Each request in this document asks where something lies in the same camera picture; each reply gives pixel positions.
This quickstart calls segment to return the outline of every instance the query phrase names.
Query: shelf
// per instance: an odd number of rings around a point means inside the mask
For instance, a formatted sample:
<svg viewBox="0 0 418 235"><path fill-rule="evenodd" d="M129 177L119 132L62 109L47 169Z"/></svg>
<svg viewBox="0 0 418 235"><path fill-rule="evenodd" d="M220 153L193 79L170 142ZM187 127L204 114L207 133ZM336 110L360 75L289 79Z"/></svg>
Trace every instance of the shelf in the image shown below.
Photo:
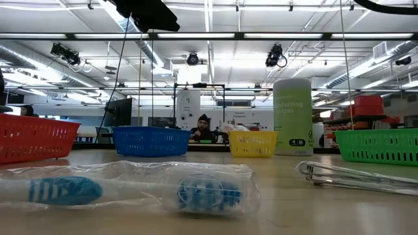
<svg viewBox="0 0 418 235"><path fill-rule="evenodd" d="M377 121L385 119L386 115L358 115L353 116L353 121ZM345 117L342 119L331 120L331 121L324 121L324 124L340 124L340 123L347 123L350 122L350 117Z"/></svg>

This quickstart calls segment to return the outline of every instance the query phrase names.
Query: ceiling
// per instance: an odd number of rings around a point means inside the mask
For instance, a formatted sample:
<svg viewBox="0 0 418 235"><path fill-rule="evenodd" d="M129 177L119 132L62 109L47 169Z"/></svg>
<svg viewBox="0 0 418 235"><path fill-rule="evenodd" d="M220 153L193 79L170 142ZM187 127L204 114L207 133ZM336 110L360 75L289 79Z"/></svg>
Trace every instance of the ceiling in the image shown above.
<svg viewBox="0 0 418 235"><path fill-rule="evenodd" d="M182 32L205 32L205 0L165 0L178 17L178 23ZM336 0L294 0L294 11L268 10L269 7L287 7L289 1L282 0L239 0L240 7L255 7L253 10L219 10L234 8L236 1L213 0L213 18L210 23L212 31L333 31L340 32L342 24L339 11L321 12L324 8L336 8L340 1ZM343 0L349 6L350 1ZM411 0L381 0L380 4L408 5ZM0 7L29 7L29 8L63 8L85 7L87 0L39 0L34 3L28 0L8 0L0 3ZM122 29L100 7L98 0L93 0L94 10L60 10L60 11L34 11L12 10L0 8L0 32L99 32L115 33ZM310 11L297 10L298 7L310 7ZM365 10L343 10L344 26L348 32L416 32L418 31L418 16L397 16L380 14ZM28 47L33 52L33 57L40 54L54 58L50 54L52 41L18 41L17 43ZM84 76L106 86L113 86L115 76L106 81L106 59L108 44L101 42L65 41L62 42L68 48L80 52L80 57L87 59L93 65L91 72L83 72ZM236 87L253 87L260 83L263 87L272 87L272 84L280 78L309 78L314 87L320 87L327 82L327 78L337 72L346 69L346 57L342 42L308 42L285 41L282 43L286 51L288 65L284 69L270 72L266 70L265 59L274 42L272 41L212 41L214 60L213 81L217 84L226 84ZM379 44L377 41L347 42L347 62L355 63L373 52L373 47ZM208 45L206 41L155 41L149 42L156 54L164 59L170 59L174 63L182 64L182 56L189 52L197 52L199 58L208 60ZM118 66L121 54L122 42L111 42L108 57L108 65ZM322 47L327 49L319 54ZM158 81L156 86L172 86L174 80L171 77L153 76L150 63L145 60L141 64L140 49L134 42L126 42L123 51L123 60L119 73L119 80L127 82L129 86L137 86L139 71L142 75L142 85L151 86L149 81ZM396 71L407 69L396 67ZM381 79L390 72L388 65L382 65L356 80L370 81ZM202 82L209 82L209 75L202 75Z"/></svg>

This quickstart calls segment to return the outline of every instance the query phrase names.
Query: tongs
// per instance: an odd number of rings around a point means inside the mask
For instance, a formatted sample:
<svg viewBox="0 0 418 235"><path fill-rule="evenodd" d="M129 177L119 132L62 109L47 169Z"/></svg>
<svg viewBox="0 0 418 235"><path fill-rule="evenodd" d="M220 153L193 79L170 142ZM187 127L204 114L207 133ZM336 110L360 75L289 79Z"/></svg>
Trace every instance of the tongs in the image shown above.
<svg viewBox="0 0 418 235"><path fill-rule="evenodd" d="M311 161L302 161L295 169L314 185L418 195L418 180L409 178L386 176Z"/></svg>

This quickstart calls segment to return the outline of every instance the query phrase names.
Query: monitor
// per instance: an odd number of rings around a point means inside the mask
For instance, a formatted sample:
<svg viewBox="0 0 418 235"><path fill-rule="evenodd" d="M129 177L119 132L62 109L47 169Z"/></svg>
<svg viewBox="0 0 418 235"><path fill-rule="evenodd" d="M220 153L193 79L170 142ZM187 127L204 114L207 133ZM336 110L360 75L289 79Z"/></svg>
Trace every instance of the monitor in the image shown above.
<svg viewBox="0 0 418 235"><path fill-rule="evenodd" d="M106 106L106 117L104 119L105 127L131 125L132 99L110 101Z"/></svg>

